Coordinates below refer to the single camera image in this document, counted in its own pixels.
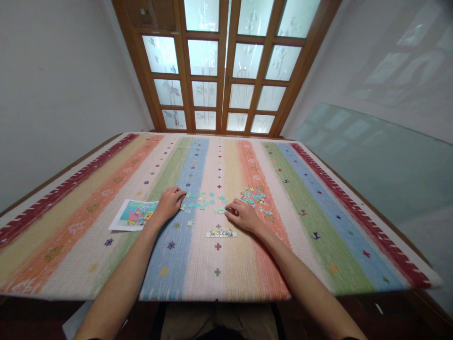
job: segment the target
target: blue stripe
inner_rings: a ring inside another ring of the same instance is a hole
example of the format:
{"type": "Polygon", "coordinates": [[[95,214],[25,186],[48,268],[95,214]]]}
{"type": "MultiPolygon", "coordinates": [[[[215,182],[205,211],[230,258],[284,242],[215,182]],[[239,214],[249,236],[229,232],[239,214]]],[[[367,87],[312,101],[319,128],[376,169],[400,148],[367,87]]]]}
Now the blue stripe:
{"type": "Polygon", "coordinates": [[[198,203],[208,146],[209,139],[194,139],[187,154],[176,185],[196,197],[186,197],[183,201],[185,211],[176,213],[174,218],[170,219],[162,228],[154,245],[151,262],[143,281],[141,290],[143,300],[181,300],[193,228],[187,223],[189,221],[193,221],[194,225],[196,223],[196,208],[190,208],[189,204],[198,203]],[[174,228],[175,223],[179,223],[180,227],[174,228]],[[173,249],[168,248],[171,242],[175,244],[173,249]],[[168,273],[161,275],[161,271],[165,267],[168,268],[168,273]]]}
{"type": "Polygon", "coordinates": [[[341,239],[348,246],[350,252],[362,267],[363,272],[376,289],[378,291],[406,289],[407,284],[401,282],[388,267],[387,263],[381,257],[382,253],[375,248],[376,245],[362,235],[357,225],[350,219],[350,216],[340,207],[336,199],[330,195],[330,192],[321,185],[311,170],[305,166],[298,155],[292,150],[290,145],[286,143],[276,144],[301,177],[306,188],[313,195],[327,218],[335,226],[341,239]],[[370,254],[370,258],[363,254],[364,250],[370,254]],[[383,280],[384,276],[390,280],[390,285],[383,280]]]}

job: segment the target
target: green stripe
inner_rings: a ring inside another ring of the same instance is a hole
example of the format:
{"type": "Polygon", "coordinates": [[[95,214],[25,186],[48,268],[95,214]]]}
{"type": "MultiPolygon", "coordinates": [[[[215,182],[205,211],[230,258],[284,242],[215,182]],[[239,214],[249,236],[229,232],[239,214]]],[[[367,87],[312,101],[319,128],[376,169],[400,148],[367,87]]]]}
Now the green stripe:
{"type": "MultiPolygon", "coordinates": [[[[190,143],[192,140],[193,138],[191,137],[183,137],[178,140],[169,159],[163,164],[158,177],[154,181],[155,187],[148,196],[148,202],[158,201],[162,195],[162,191],[175,185],[185,158],[190,150],[190,143]]],[[[139,234],[139,231],[130,231],[117,240],[117,246],[113,250],[112,255],[105,261],[102,268],[99,270],[99,274],[96,276],[96,280],[91,290],[91,295],[93,297],[97,295],[97,290],[100,289],[100,287],[103,287],[107,282],[110,275],[126,255],[129,248],[134,244],[139,234]]]]}
{"type": "Polygon", "coordinates": [[[333,293],[346,295],[356,291],[374,291],[374,286],[285,155],[274,143],[262,143],[262,145],[267,146],[264,150],[299,215],[312,247],[318,253],[318,261],[329,273],[333,293]],[[301,209],[308,214],[301,216],[301,209]],[[315,240],[314,232],[319,233],[321,238],[315,240]]]}

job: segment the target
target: forearm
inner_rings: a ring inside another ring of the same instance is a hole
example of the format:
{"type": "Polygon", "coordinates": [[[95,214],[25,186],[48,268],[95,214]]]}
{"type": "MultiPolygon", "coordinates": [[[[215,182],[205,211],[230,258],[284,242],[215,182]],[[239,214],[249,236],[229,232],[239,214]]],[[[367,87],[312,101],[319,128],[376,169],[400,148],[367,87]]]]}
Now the forearm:
{"type": "Polygon", "coordinates": [[[257,236],[274,257],[296,299],[331,339],[366,339],[354,320],[315,274],[264,226],[257,236]]]}
{"type": "Polygon", "coordinates": [[[113,339],[123,325],[142,286],[162,221],[148,221],[95,299],[75,340],[113,339]]]}

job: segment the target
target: pile of puzzle pieces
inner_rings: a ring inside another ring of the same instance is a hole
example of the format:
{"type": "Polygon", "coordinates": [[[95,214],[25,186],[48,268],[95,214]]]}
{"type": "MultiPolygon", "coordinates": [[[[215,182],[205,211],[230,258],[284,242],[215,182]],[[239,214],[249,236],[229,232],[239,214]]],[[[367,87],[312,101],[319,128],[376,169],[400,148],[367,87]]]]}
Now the pile of puzzle pieces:
{"type": "MultiPolygon", "coordinates": [[[[214,197],[215,194],[211,192],[209,194],[209,196],[214,197]]],[[[191,193],[187,193],[186,197],[187,198],[195,198],[195,197],[197,197],[197,195],[191,194],[191,193]]],[[[217,197],[217,199],[222,201],[222,204],[228,204],[228,200],[225,199],[224,196],[219,196],[219,197],[217,197]]],[[[186,214],[191,214],[192,210],[186,209],[186,207],[187,208],[194,208],[194,209],[199,208],[200,210],[206,210],[206,207],[216,203],[216,201],[213,200],[213,199],[207,199],[207,194],[204,191],[200,191],[200,193],[198,194],[198,202],[199,203],[189,203],[188,206],[186,204],[182,204],[181,208],[179,209],[179,211],[185,212],[186,214]]],[[[226,210],[223,209],[223,208],[214,209],[214,213],[225,213],[225,212],[226,212],[226,210]]]]}
{"type": "Polygon", "coordinates": [[[272,212],[264,210],[262,206],[266,206],[269,204],[269,200],[267,199],[266,195],[261,192],[261,189],[259,187],[252,188],[249,186],[246,186],[241,192],[241,200],[251,204],[255,209],[258,206],[258,210],[262,213],[265,213],[267,215],[272,215],[272,212]]]}

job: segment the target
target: person's right hand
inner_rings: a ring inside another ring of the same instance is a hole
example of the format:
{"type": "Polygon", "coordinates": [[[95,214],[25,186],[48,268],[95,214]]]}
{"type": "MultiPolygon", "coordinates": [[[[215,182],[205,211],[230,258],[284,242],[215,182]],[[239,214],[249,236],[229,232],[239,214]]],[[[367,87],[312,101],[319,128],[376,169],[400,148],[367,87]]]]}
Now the person's right hand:
{"type": "Polygon", "coordinates": [[[225,206],[225,209],[228,210],[225,212],[226,218],[253,234],[264,228],[264,223],[251,204],[235,198],[232,203],[225,206]]]}

